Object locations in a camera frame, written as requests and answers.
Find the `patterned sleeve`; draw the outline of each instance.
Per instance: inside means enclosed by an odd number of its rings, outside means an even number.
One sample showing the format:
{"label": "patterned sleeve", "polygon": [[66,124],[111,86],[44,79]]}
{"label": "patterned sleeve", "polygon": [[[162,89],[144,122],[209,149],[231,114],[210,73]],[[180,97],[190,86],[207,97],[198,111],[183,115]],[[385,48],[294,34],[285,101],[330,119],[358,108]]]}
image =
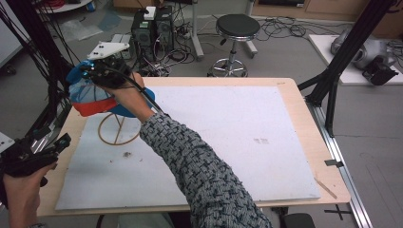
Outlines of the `patterned sleeve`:
{"label": "patterned sleeve", "polygon": [[194,227],[272,227],[231,167],[197,132],[157,113],[140,136],[174,174]]}

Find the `desk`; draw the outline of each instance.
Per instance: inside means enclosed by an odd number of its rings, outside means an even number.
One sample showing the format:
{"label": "desk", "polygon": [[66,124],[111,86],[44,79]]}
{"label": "desk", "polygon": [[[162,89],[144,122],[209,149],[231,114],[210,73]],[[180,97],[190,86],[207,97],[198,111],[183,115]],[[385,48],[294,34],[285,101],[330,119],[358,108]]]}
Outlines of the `desk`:
{"label": "desk", "polygon": [[[317,126],[291,79],[283,78],[144,78],[148,86],[276,86],[281,93],[285,106],[290,114],[300,143],[311,164],[317,187],[322,196],[320,199],[308,200],[280,200],[257,202],[258,207],[292,206],[308,204],[335,204],[350,201],[350,194],[335,166],[326,166],[324,161],[332,157],[322,140]],[[56,170],[48,173],[48,185],[41,190],[41,206],[38,216],[62,215],[90,215],[107,213],[136,213],[188,210],[188,206],[143,207],[124,209],[97,209],[97,210],[68,210],[55,211],[55,205],[64,183],[68,164],[73,155],[79,137],[82,133],[86,118],[81,117],[75,110],[71,110],[61,134],[67,132],[71,138],[71,145],[59,156],[59,165]]]}

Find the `hand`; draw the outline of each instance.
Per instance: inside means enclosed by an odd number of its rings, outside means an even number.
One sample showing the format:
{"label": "hand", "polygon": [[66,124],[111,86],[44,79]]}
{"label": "hand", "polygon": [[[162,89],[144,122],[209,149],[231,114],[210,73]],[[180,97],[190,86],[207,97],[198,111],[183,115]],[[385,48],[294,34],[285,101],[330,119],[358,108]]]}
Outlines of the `hand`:
{"label": "hand", "polygon": [[[144,87],[144,81],[139,73],[132,73],[131,77],[136,83]],[[121,88],[112,89],[100,86],[106,92],[113,94],[115,99],[135,115],[142,123],[154,115],[154,111],[147,105],[143,95],[130,82],[126,82]]]}
{"label": "hand", "polygon": [[3,182],[9,202],[10,228],[28,227],[38,223],[36,210],[40,204],[40,182],[55,165],[56,162],[39,169],[30,176],[22,178],[4,175]]}

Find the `stool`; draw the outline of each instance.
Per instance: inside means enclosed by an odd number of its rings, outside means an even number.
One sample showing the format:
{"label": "stool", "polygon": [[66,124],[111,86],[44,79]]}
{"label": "stool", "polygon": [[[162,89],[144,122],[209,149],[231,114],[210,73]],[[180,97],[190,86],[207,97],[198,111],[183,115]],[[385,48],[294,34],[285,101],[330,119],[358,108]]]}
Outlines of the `stool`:
{"label": "stool", "polygon": [[218,60],[210,67],[207,76],[247,77],[248,70],[246,69],[246,65],[235,60],[237,44],[238,42],[246,42],[255,39],[260,30],[259,22],[245,14],[228,14],[217,20],[216,30],[219,35],[224,37],[221,41],[221,45],[223,45],[227,39],[233,40],[234,43],[229,58]]}

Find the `whiteboard surface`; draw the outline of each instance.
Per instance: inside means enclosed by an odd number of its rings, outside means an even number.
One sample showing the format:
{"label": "whiteboard surface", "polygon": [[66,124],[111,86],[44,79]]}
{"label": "whiteboard surface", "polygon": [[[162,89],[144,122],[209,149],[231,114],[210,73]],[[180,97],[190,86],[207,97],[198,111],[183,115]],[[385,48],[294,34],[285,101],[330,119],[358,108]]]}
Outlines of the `whiteboard surface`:
{"label": "whiteboard surface", "polygon": [[[164,112],[199,132],[233,168],[255,201],[320,197],[276,87],[155,86],[151,90]],[[120,146],[101,142],[96,130],[106,115],[87,119],[56,209],[187,204],[162,158],[140,138]],[[137,131],[134,128],[135,120],[126,119],[122,137],[130,138]]]}

